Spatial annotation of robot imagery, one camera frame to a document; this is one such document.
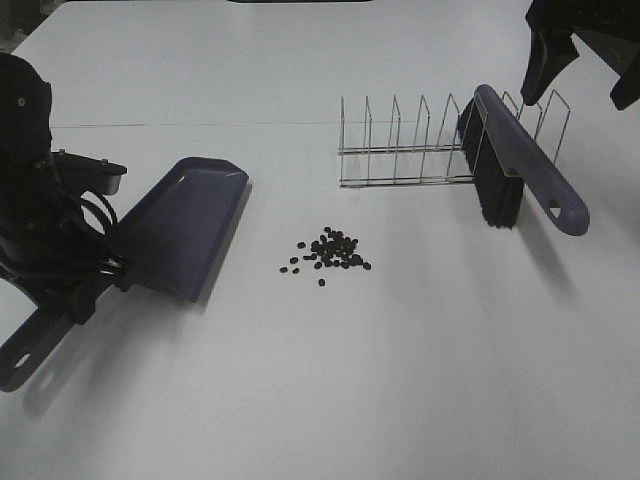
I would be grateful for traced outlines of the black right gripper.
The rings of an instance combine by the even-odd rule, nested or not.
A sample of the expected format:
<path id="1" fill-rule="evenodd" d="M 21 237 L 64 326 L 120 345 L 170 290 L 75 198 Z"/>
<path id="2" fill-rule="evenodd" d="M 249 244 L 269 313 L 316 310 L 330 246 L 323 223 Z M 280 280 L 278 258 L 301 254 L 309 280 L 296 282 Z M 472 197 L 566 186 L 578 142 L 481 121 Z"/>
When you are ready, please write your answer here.
<path id="1" fill-rule="evenodd" d="M 610 92 L 618 111 L 639 99 L 639 3 L 637 1 L 533 1 L 525 21 L 530 54 L 520 90 L 534 105 L 579 53 L 581 38 L 620 78 Z"/>

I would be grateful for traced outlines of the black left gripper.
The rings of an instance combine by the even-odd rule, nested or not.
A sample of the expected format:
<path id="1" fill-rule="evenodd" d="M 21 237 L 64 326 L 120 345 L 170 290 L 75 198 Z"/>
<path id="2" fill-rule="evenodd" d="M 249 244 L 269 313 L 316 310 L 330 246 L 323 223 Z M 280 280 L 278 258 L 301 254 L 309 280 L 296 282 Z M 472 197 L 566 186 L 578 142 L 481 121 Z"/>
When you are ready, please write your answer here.
<path id="1" fill-rule="evenodd" d="M 1 277 L 76 324 L 111 287 L 126 293 L 133 263 L 107 244 L 118 224 L 106 195 L 60 183 L 52 159 L 52 88 L 26 60 L 1 56 Z"/>

